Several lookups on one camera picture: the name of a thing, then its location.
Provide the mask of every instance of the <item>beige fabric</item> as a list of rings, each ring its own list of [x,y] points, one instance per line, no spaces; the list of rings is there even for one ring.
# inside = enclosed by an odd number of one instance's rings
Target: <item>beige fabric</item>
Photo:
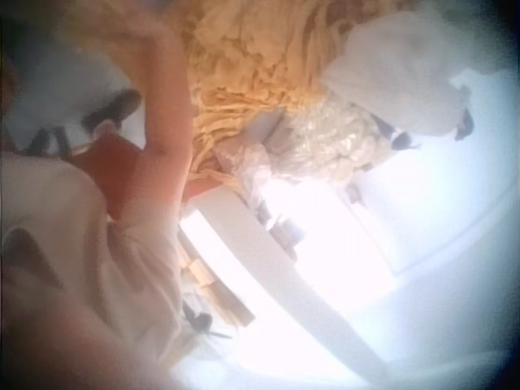
[[[160,359],[180,330],[175,230],[173,212],[146,200],[131,202],[110,223],[100,190],[82,171],[3,155],[2,324],[67,294]],[[15,255],[13,245],[27,251],[31,242],[37,255]]]

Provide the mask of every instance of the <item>orange fabric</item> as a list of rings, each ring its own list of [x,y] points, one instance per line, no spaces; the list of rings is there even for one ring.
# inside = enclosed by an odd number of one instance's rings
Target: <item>orange fabric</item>
[[[72,157],[71,163],[96,182],[106,198],[108,214],[117,219],[121,215],[128,182],[141,150],[115,134],[106,134],[86,152]],[[221,183],[214,179],[194,180],[186,184],[183,202]]]

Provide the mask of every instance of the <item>white wall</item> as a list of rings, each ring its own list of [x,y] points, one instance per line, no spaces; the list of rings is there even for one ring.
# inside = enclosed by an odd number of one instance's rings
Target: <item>white wall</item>
[[[518,208],[460,258],[350,319],[386,362],[449,362],[512,347],[518,312]]]

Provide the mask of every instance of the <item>white fabric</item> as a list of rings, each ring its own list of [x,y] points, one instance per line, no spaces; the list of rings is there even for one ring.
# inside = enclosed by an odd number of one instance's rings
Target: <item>white fabric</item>
[[[82,171],[4,154],[2,253],[23,232],[39,254],[32,262],[2,256],[2,308],[11,308],[3,325],[64,293],[159,359],[180,329],[175,229],[176,215],[146,200],[129,203],[121,220],[109,223],[101,191]]]
[[[357,26],[323,80],[395,128],[444,136],[462,120],[469,100],[467,89],[449,82],[465,55],[444,28],[438,15],[413,12]]]

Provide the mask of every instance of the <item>black shoe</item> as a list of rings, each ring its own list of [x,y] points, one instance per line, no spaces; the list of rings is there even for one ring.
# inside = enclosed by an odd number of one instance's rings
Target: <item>black shoe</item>
[[[92,137],[94,129],[107,119],[112,120],[119,129],[121,123],[139,108],[141,102],[142,97],[139,92],[135,89],[125,89],[108,106],[87,115],[81,123]]]

